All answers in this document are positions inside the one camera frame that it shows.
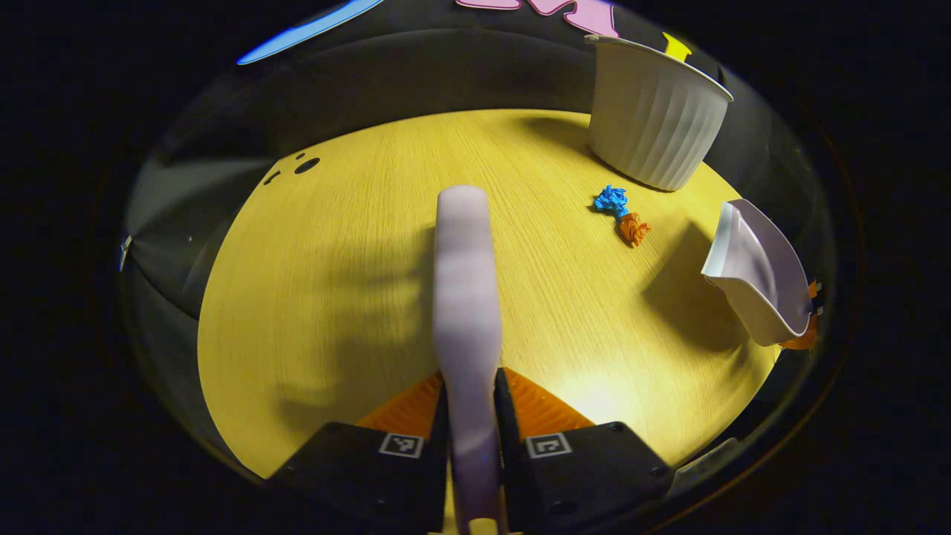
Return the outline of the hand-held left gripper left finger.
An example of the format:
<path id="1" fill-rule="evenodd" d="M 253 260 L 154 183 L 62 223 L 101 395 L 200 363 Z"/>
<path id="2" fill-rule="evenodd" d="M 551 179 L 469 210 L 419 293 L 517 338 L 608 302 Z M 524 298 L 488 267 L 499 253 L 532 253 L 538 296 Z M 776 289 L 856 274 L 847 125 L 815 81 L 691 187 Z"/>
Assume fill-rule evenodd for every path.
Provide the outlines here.
<path id="1" fill-rule="evenodd" d="M 346 533 L 443 530 L 449 417 L 432 373 L 356 424 L 323 424 L 267 480 L 326 513 Z"/>

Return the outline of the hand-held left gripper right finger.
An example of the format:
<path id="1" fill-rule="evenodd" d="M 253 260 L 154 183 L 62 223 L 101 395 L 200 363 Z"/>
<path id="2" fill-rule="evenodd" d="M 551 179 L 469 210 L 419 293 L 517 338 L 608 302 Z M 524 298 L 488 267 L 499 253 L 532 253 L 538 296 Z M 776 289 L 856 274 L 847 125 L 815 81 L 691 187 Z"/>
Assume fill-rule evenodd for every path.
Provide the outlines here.
<path id="1" fill-rule="evenodd" d="M 495 405 L 510 531 L 608 533 L 672 486 L 672 468 L 627 424 L 588 422 L 513 370 L 497 370 Z"/>

